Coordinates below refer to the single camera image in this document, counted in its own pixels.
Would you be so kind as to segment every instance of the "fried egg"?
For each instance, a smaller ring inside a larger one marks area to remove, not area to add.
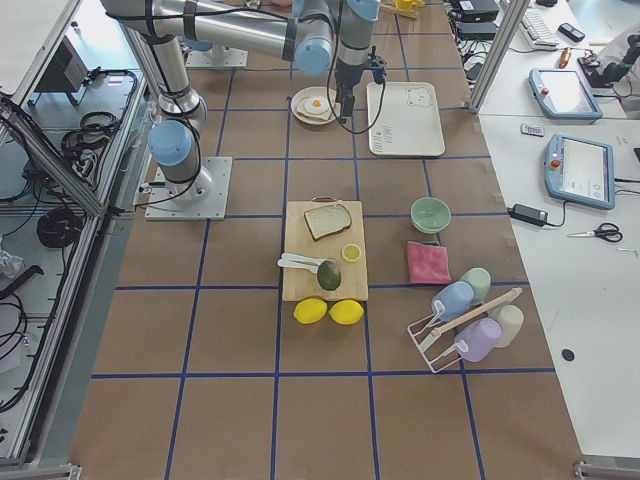
[[[329,101],[325,97],[309,97],[304,103],[304,109],[312,115],[322,115],[329,110]]]

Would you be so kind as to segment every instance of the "green bowl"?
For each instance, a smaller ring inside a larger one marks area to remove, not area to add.
[[[422,197],[411,205],[411,223],[422,233],[438,233],[451,221],[447,204],[434,197]]]

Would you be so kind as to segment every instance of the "white cup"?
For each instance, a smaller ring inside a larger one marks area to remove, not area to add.
[[[502,305],[489,310],[488,315],[493,318],[500,328],[502,335],[496,343],[496,348],[504,348],[509,345],[522,328],[524,322],[524,314],[515,305]]]

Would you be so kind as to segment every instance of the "slice of bread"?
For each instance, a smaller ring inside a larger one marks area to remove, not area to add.
[[[311,237],[315,242],[351,227],[351,215],[343,205],[332,204],[304,212]]]

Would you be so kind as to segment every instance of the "pink towel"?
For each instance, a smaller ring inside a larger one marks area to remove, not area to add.
[[[451,283],[446,247],[407,242],[407,261],[411,283]]]

